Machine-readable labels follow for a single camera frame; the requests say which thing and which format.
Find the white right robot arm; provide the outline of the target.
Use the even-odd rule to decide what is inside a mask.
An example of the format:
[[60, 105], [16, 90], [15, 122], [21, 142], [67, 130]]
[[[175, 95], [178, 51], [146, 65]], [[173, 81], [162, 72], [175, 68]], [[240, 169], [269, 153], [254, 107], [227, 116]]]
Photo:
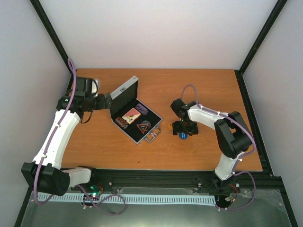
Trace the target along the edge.
[[210, 183], [216, 191], [222, 191], [232, 178], [236, 165], [254, 142], [241, 114], [236, 111], [222, 113], [195, 101], [185, 104], [181, 99], [174, 100], [170, 107], [179, 118], [172, 123], [173, 135], [197, 135], [198, 123], [215, 131], [222, 154]]

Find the purple poker chip stack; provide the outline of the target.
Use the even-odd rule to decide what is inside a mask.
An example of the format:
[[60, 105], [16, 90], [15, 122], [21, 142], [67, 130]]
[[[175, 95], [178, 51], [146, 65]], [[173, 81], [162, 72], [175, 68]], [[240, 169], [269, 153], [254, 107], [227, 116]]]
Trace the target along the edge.
[[135, 106], [135, 109], [137, 111], [139, 111], [142, 115], [146, 115], [148, 113], [148, 109], [143, 106], [142, 104], [138, 103], [136, 106]]

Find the black red triangular button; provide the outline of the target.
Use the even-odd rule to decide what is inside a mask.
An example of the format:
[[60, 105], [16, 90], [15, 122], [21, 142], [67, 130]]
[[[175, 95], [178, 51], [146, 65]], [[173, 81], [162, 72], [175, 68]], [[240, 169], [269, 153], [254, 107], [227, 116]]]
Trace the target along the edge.
[[148, 123], [140, 123], [140, 124], [137, 124], [136, 126], [142, 134], [145, 134], [147, 132], [147, 130], [149, 129]]

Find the orange round dealer button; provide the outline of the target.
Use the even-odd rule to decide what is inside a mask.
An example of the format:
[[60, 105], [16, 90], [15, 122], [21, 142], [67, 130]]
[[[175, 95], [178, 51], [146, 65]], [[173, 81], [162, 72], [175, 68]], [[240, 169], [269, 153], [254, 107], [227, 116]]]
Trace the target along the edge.
[[169, 125], [168, 125], [168, 129], [169, 129], [170, 131], [173, 130], [172, 124], [169, 124]]

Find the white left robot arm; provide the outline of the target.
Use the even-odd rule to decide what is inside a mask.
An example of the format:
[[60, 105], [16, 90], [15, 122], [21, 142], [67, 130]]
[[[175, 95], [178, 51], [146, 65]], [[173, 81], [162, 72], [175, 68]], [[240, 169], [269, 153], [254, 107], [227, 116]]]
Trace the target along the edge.
[[57, 104], [53, 125], [38, 154], [21, 168], [29, 187], [39, 192], [62, 196], [68, 189], [82, 184], [87, 190], [98, 186], [98, 178], [92, 168], [80, 166], [62, 170], [62, 158], [75, 127], [85, 112], [109, 109], [112, 98], [109, 93], [88, 97], [63, 96]]

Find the aluminium poker case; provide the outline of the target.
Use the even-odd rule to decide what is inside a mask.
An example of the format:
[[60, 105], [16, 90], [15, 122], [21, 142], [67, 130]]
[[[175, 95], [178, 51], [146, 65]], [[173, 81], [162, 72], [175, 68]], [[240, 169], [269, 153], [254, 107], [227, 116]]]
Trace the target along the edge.
[[137, 97], [139, 79], [132, 76], [111, 93], [112, 122], [135, 144], [152, 142], [161, 133], [162, 118]]

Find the playing card deck box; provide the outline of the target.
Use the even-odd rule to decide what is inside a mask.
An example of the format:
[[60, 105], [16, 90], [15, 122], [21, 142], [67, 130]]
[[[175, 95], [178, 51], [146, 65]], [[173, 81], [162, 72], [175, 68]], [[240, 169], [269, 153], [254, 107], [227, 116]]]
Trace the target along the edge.
[[128, 123], [132, 124], [135, 120], [137, 120], [141, 116], [141, 113], [137, 111], [135, 108], [131, 108], [127, 113], [125, 113], [122, 118]]

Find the blue round blind button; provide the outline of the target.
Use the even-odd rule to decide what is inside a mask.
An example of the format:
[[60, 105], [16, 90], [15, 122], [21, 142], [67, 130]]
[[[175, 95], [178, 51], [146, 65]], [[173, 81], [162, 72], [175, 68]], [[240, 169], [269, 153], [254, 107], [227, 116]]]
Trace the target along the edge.
[[178, 134], [179, 138], [182, 140], [186, 140], [188, 138], [188, 134], [182, 132]]

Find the clear round plastic disc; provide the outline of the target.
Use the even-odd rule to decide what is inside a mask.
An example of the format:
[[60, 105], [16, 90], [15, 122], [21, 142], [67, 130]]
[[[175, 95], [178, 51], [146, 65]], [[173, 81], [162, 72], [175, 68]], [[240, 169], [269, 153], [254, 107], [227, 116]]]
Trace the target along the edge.
[[142, 121], [141, 129], [145, 132], [148, 131], [151, 128], [151, 123], [149, 121]]

